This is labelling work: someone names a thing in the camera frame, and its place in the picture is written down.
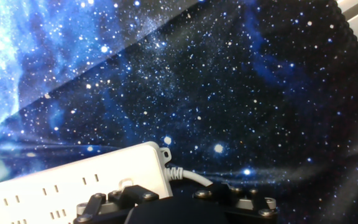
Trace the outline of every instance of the black mount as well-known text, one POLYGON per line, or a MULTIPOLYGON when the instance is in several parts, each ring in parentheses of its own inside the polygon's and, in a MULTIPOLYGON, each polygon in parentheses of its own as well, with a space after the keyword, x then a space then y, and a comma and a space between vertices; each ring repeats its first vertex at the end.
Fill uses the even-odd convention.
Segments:
POLYGON ((277 210, 256 189, 245 191, 227 184, 213 184, 193 194, 193 198, 169 197, 141 186, 122 192, 94 194, 74 224, 237 224, 277 223, 277 210))

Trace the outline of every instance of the galaxy print fabric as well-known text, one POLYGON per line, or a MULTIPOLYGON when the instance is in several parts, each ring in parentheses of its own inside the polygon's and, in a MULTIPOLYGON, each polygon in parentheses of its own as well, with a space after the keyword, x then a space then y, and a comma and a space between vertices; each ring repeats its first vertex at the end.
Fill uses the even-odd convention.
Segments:
POLYGON ((155 141, 269 191, 280 223, 358 223, 358 43, 334 1, 10 4, 0 181, 155 141))

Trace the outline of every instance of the white cable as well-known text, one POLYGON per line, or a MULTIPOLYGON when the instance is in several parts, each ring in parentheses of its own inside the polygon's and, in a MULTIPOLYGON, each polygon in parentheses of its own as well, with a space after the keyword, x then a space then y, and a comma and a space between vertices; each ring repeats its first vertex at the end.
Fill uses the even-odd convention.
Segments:
POLYGON ((165 178, 171 180, 182 180, 183 178, 194 180, 195 182, 207 187, 212 181, 194 172, 183 170, 182 167, 165 168, 165 178))

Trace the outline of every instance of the screw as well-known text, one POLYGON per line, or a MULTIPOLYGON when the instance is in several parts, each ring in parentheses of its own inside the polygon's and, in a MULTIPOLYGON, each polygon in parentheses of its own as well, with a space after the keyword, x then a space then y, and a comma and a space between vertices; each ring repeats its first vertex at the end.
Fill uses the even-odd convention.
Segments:
POLYGON ((262 215, 264 217, 269 217, 272 216, 273 214, 274 212, 267 208, 259 210, 259 215, 262 215))
POLYGON ((258 193, 258 190, 257 189, 250 189, 249 192, 251 192, 252 194, 256 194, 256 193, 258 193))
POLYGON ((119 190, 113 190, 111 192, 112 195, 119 195, 120 193, 121 193, 121 191, 119 191, 119 190))
POLYGON ((90 221, 92 219, 92 215, 90 214, 82 214, 82 216, 77 218, 78 222, 87 222, 90 221))
POLYGON ((158 199, 158 197, 153 192, 146 192, 143 194, 143 199, 149 202, 149 201, 158 199))
POLYGON ((242 188, 240 187, 231 187, 230 190, 232 190, 234 193, 241 193, 242 192, 242 188))
POLYGON ((212 192, 210 192, 209 190, 199 190, 194 194, 194 196, 196 198, 206 199, 212 196, 212 192))

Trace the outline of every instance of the white power strip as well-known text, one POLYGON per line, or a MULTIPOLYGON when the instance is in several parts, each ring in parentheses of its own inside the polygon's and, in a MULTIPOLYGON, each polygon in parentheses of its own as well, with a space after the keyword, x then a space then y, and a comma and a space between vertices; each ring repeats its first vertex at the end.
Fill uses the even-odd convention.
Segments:
POLYGON ((167 148, 147 142, 0 183, 0 224, 72 224, 76 206, 95 193, 141 185, 172 196, 167 148))

